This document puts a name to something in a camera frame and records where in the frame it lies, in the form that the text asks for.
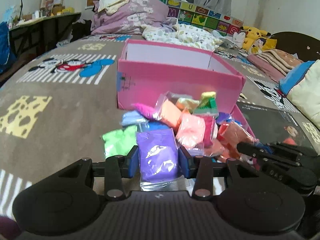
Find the purple clay bag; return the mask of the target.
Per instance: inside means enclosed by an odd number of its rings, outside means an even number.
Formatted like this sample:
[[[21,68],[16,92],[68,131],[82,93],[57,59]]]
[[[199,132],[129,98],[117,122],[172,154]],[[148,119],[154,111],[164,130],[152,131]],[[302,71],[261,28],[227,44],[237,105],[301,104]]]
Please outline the purple clay bag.
[[[143,182],[157,183],[178,177],[178,149],[173,129],[139,132],[136,141]]]

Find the pink box lid with photo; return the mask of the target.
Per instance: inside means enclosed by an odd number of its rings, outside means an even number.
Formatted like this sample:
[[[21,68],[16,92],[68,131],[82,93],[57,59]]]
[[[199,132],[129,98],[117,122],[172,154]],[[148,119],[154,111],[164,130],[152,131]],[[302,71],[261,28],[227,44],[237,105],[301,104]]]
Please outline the pink box lid with photo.
[[[301,113],[239,100],[232,117],[262,143],[287,142],[319,153],[319,130]]]

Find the green clay bag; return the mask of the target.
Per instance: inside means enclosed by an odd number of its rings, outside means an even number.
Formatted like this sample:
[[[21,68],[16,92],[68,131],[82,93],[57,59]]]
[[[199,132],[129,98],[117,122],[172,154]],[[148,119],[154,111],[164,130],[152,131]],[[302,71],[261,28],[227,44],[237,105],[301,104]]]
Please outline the green clay bag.
[[[137,144],[137,126],[127,126],[124,129],[116,129],[102,135],[104,141],[104,155],[109,158],[116,155],[127,155],[133,146]]]

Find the light pink clay bag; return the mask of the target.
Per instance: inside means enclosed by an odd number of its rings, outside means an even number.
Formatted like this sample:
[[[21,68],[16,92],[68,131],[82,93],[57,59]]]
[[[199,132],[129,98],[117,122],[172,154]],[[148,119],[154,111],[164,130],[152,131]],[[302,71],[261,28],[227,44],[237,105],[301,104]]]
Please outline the light pink clay bag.
[[[185,148],[194,148],[203,142],[205,130],[206,124],[203,118],[182,113],[176,140]]]

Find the light blue clay bag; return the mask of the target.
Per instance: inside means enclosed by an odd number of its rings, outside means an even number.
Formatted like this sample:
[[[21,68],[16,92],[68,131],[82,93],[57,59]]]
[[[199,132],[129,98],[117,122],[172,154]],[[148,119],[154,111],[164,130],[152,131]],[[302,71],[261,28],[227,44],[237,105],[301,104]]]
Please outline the light blue clay bag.
[[[148,120],[136,110],[124,113],[120,124],[123,127],[137,126],[139,132],[145,132],[150,128]]]

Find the red clay bag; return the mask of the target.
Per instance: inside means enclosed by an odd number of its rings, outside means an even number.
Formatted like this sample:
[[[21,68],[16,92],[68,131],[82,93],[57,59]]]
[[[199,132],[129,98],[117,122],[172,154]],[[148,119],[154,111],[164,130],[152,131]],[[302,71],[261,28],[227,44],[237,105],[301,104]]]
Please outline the red clay bag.
[[[243,129],[238,123],[223,122],[218,130],[217,139],[224,147],[223,153],[219,156],[222,162],[228,158],[240,159],[242,153],[239,153],[236,146],[240,142],[254,144],[257,140]]]

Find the orange clay bag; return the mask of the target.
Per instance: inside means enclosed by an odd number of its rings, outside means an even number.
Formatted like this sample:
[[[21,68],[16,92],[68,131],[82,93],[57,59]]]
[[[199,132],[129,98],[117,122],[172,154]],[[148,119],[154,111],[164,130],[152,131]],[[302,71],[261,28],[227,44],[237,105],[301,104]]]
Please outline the orange clay bag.
[[[165,94],[161,94],[156,102],[157,120],[170,128],[178,130],[182,111],[173,104]]]

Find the magenta clay bag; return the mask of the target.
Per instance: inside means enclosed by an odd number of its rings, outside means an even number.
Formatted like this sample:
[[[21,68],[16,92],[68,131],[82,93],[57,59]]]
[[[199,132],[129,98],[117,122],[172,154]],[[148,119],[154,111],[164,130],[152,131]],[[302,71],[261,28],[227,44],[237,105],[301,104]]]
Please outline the magenta clay bag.
[[[131,105],[136,111],[138,111],[144,118],[148,120],[158,120],[158,111],[151,106],[143,103],[133,103]]]

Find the yellow clay bag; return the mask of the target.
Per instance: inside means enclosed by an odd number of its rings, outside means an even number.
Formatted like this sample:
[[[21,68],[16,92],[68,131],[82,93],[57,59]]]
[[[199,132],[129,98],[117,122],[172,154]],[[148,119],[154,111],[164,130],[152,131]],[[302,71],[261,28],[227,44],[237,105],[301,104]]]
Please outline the yellow clay bag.
[[[206,103],[209,99],[211,99],[211,98],[215,99],[215,97],[216,97],[216,92],[210,91],[210,92],[203,92],[201,94],[200,99],[201,99],[202,103]]]

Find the blue and cream pillow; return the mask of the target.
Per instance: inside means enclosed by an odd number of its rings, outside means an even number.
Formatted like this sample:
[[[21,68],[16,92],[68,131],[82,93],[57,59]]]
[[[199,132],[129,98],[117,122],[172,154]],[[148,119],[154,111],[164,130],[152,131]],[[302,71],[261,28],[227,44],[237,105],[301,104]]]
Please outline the blue and cream pillow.
[[[320,108],[319,60],[295,67],[280,79],[279,89],[286,98],[316,127],[319,127]]]

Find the pink cardboard box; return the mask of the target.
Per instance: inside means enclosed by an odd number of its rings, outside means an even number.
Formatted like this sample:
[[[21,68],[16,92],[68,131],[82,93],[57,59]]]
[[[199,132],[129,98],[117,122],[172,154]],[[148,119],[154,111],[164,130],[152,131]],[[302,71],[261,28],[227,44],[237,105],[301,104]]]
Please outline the pink cardboard box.
[[[199,99],[216,92],[219,111],[231,113],[245,77],[211,51],[175,44],[127,40],[117,63],[117,106],[154,106],[161,94],[173,92]]]

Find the folded pink beige blankets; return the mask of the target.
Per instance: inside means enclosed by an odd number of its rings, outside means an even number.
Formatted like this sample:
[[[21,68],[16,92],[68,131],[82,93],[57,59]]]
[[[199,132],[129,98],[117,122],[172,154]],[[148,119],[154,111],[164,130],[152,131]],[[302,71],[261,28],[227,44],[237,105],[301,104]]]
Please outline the folded pink beige blankets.
[[[251,54],[247,59],[275,82],[283,79],[296,66],[303,63],[302,60],[279,49]]]

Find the dark wooden headboard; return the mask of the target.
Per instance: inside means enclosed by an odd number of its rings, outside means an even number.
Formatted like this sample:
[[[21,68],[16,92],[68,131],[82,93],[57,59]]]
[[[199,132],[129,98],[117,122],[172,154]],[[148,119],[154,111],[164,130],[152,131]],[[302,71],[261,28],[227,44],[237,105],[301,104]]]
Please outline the dark wooden headboard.
[[[320,40],[302,33],[283,31],[272,34],[270,38],[277,40],[276,49],[289,54],[297,54],[304,62],[319,60]]]

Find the white leaf-print blanket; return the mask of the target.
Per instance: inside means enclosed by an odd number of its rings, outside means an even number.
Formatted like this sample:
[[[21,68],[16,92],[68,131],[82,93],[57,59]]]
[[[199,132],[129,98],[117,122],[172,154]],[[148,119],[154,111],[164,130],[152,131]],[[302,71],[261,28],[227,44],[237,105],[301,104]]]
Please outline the white leaf-print blanket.
[[[173,30],[170,32],[165,27],[157,28],[147,25],[142,36],[147,41],[163,42],[208,51],[214,51],[223,43],[223,40],[219,37],[215,37],[210,32],[193,25],[175,24]]]

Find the yellow pikachu plush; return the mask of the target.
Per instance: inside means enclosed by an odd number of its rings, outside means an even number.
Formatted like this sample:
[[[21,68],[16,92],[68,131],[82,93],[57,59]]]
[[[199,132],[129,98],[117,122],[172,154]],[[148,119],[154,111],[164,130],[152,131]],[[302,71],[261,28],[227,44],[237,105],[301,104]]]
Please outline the yellow pikachu plush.
[[[265,50],[274,49],[277,45],[277,40],[270,38],[271,33],[265,30],[250,26],[242,26],[240,29],[245,32],[242,49],[248,54],[262,53]]]

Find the white cat plush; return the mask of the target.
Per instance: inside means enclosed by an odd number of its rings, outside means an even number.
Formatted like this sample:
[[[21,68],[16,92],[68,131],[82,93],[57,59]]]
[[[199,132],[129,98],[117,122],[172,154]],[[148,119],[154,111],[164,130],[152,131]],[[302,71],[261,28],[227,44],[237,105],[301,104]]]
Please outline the white cat plush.
[[[240,33],[235,32],[232,36],[232,42],[235,44],[236,48],[241,49],[246,38],[246,33],[241,31]]]

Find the colourful alphabet play mat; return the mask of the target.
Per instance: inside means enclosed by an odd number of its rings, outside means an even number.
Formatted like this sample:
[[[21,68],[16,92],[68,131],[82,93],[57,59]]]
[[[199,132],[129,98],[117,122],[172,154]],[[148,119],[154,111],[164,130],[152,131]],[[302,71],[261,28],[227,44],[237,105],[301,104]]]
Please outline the colourful alphabet play mat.
[[[168,16],[181,24],[193,25],[206,31],[217,31],[222,36],[239,33],[243,22],[231,16],[180,0],[159,0],[169,7]]]

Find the purple floral duvet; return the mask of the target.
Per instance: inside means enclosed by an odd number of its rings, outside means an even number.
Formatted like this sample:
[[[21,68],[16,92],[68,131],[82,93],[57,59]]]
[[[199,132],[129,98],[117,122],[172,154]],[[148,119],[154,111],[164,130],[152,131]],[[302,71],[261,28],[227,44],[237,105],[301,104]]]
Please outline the purple floral duvet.
[[[161,27],[167,21],[169,7],[160,0],[129,0],[115,13],[98,12],[99,2],[91,25],[91,34],[141,34],[146,25]]]

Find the dark side desk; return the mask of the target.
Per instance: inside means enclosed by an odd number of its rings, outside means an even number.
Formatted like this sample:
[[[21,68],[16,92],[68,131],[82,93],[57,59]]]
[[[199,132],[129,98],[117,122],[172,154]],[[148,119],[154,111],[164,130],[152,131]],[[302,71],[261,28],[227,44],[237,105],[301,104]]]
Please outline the dark side desk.
[[[66,39],[72,31],[72,24],[80,19],[81,13],[67,13],[52,17],[42,17],[9,30],[10,47],[16,57],[23,53],[37,56],[56,48],[56,44]]]

